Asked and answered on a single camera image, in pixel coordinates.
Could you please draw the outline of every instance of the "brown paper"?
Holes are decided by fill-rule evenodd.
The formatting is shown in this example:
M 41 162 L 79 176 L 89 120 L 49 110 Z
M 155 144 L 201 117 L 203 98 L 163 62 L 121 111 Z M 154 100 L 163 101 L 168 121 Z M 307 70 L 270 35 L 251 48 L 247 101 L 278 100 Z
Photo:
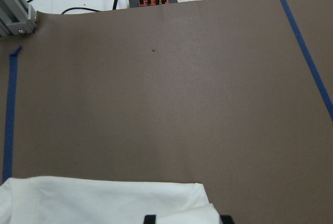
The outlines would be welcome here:
M 309 15 L 294 14 L 305 33 Z M 200 182 L 236 223 L 333 221 L 333 124 L 279 0 L 38 21 L 0 39 L 1 132 L 8 54 L 22 45 L 14 177 Z

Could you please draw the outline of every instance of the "blue painter's tape line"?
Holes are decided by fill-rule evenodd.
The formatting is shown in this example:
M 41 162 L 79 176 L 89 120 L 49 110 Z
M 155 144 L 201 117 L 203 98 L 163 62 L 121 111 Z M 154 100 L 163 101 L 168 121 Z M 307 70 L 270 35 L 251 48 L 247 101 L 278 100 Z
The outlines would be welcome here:
M 296 39 L 298 41 L 298 44 L 299 44 L 299 46 L 300 46 L 300 48 L 301 48 L 301 50 L 303 52 L 305 60 L 306 60 L 308 66 L 310 68 L 310 71 L 312 73 L 314 81 L 316 82 L 316 85 L 317 85 L 318 90 L 319 90 L 319 92 L 320 92 L 320 94 L 322 96 L 322 99 L 323 99 L 323 101 L 325 103 L 325 106 L 326 106 L 326 108 L 328 110 L 328 113 L 329 113 L 329 115 L 330 115 L 330 117 L 331 117 L 331 119 L 333 121 L 333 104 L 332 104 L 331 99 L 329 98 L 329 95 L 327 93 L 325 85 L 324 85 L 324 83 L 323 83 L 323 81 L 321 79 L 321 76 L 320 76 L 320 74 L 319 74 L 319 72 L 318 72 L 318 70 L 316 68 L 316 65 L 315 65 L 315 63 L 314 63 L 314 61 L 313 61 L 313 59 L 311 57 L 311 54 L 310 54 L 310 52 L 308 50 L 308 47 L 306 46 L 306 43 L 305 43 L 305 41 L 304 41 L 304 39 L 302 37 L 301 31 L 300 31 L 300 29 L 297 26 L 295 18 L 292 15 L 292 12 L 290 10 L 290 7 L 288 5 L 287 0 L 280 0 L 280 1 L 281 1 L 281 4 L 282 4 L 282 6 L 283 6 L 283 8 L 285 10 L 287 18 L 288 18 L 289 23 L 291 25 L 291 28 L 293 30 L 293 33 L 294 33 L 294 35 L 295 35 L 295 37 L 296 37 Z
M 19 46 L 9 55 L 9 80 L 7 92 L 6 124 L 5 124 L 5 145 L 4 163 L 2 172 L 2 182 L 4 183 L 11 177 L 12 172 L 12 153 L 14 145 L 14 116 L 15 116 L 15 97 L 17 80 L 17 54 L 21 50 Z

